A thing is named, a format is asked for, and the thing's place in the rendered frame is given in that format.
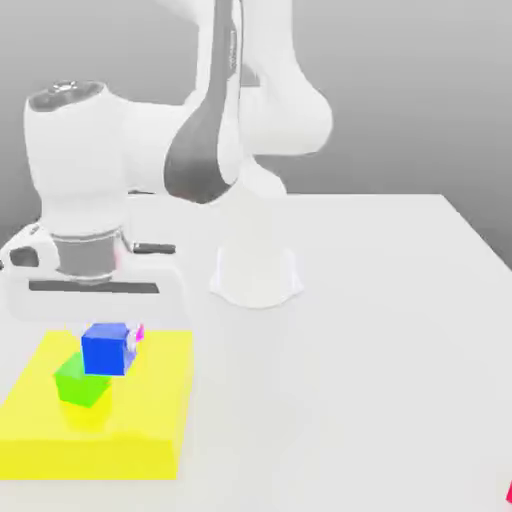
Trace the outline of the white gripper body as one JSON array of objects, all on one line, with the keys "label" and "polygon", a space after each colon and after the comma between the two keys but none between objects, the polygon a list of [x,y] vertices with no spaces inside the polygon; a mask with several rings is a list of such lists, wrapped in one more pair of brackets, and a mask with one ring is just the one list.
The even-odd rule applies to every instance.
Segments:
[{"label": "white gripper body", "polygon": [[181,276],[174,268],[128,268],[102,282],[79,282],[38,268],[4,271],[7,308],[30,321],[186,325]]}]

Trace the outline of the small blue cube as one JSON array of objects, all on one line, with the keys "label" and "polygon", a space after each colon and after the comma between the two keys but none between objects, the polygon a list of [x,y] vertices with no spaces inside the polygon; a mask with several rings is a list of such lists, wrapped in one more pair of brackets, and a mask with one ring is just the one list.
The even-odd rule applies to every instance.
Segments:
[{"label": "small blue cube", "polygon": [[84,371],[88,375],[124,376],[136,358],[125,323],[95,323],[81,337]]}]

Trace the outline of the small green cube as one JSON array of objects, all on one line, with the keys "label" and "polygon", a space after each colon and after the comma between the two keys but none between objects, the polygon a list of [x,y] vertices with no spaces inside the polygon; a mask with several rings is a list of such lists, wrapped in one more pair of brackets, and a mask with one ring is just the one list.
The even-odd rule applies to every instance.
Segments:
[{"label": "small green cube", "polygon": [[92,407],[111,383],[108,376],[86,374],[80,352],[62,363],[53,377],[61,401],[86,408]]}]

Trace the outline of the large yellow box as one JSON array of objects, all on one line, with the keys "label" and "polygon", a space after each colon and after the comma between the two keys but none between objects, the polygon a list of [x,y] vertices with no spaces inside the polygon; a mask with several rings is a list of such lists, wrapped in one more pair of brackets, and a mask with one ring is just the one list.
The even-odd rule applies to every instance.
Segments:
[{"label": "large yellow box", "polygon": [[0,405],[0,480],[173,480],[194,373],[188,331],[148,331],[124,377],[90,408],[58,398],[79,349],[49,331]]}]

